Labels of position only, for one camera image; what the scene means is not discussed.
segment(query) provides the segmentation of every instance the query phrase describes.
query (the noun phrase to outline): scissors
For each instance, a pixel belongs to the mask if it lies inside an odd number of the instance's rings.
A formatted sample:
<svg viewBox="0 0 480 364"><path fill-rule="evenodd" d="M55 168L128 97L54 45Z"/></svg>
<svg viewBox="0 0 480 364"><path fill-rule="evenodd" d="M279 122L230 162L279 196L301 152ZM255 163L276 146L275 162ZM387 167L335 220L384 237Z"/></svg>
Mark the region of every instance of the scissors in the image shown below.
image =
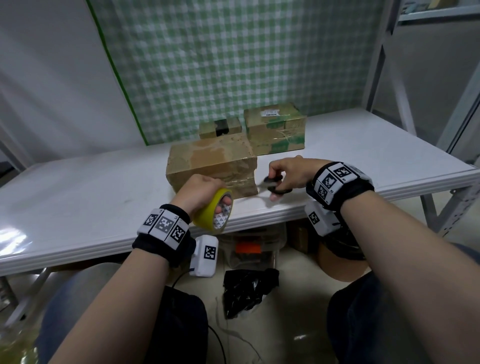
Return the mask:
<svg viewBox="0 0 480 364"><path fill-rule="evenodd" d="M259 184L260 187L264 187L266 188L267 190L269 190L271 193L273 194L279 194L279 195L283 195L283 194L288 194L290 192L292 192L293 190L290 188L288 190L282 190L282 191L278 191L276 189L277 185L278 185L278 182L281 182L283 179L283 176L275 176L274 178L270 178L268 176L266 176L264 178L264 180L262 181L262 183Z"/></svg>

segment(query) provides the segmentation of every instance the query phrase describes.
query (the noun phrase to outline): plastic storage bin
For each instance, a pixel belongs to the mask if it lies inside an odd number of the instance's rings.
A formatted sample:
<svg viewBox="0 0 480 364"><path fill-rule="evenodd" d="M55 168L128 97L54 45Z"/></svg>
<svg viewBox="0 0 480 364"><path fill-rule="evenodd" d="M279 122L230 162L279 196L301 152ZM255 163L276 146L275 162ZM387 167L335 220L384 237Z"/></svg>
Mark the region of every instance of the plastic storage bin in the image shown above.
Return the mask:
<svg viewBox="0 0 480 364"><path fill-rule="evenodd" d="M217 236L219 247L232 269L275 268L279 250L287 242L285 223Z"/></svg>

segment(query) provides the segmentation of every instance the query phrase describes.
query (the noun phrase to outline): green checkered backdrop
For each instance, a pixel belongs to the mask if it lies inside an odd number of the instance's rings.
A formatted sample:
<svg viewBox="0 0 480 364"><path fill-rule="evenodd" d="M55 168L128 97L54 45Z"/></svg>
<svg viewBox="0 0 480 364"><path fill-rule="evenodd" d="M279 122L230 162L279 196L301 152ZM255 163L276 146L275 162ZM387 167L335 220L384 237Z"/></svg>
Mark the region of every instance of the green checkered backdrop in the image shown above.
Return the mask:
<svg viewBox="0 0 480 364"><path fill-rule="evenodd" d="M147 144L292 101L360 105L384 0L87 0Z"/></svg>

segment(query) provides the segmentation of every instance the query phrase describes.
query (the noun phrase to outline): yellow tape roll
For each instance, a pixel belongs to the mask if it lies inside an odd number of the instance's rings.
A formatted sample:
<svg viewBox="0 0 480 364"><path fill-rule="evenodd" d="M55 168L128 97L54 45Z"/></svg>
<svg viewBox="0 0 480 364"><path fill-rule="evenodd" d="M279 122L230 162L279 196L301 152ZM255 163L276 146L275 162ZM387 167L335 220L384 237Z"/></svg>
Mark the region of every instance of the yellow tape roll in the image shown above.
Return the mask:
<svg viewBox="0 0 480 364"><path fill-rule="evenodd" d="M228 196L232 200L232 204L227 206L221 202L222 198ZM217 205L222 207L222 212L219 214L215 213L215 208ZM197 211L193 217L193 223L200 228L213 231L214 233L220 233L225 228L227 220L230 217L230 212L233 208L233 198L232 191L227 188L219 189L213 196L212 201Z"/></svg>

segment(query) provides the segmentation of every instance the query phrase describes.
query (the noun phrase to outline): black wrist strap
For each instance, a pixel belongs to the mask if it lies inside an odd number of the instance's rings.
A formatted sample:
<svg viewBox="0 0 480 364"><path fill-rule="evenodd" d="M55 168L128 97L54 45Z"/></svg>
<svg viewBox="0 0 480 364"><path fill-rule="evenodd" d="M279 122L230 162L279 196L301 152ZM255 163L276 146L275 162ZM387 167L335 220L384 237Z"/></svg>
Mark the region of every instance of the black wrist strap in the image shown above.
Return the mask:
<svg viewBox="0 0 480 364"><path fill-rule="evenodd" d="M133 249L142 249L164 257L172 267L195 251L195 239L190 236L190 217L181 208L165 204L154 209L138 229Z"/></svg>
<svg viewBox="0 0 480 364"><path fill-rule="evenodd" d="M374 191L371 179L352 165L331 162L324 165L307 183L307 194L325 209L340 212L346 200Z"/></svg>

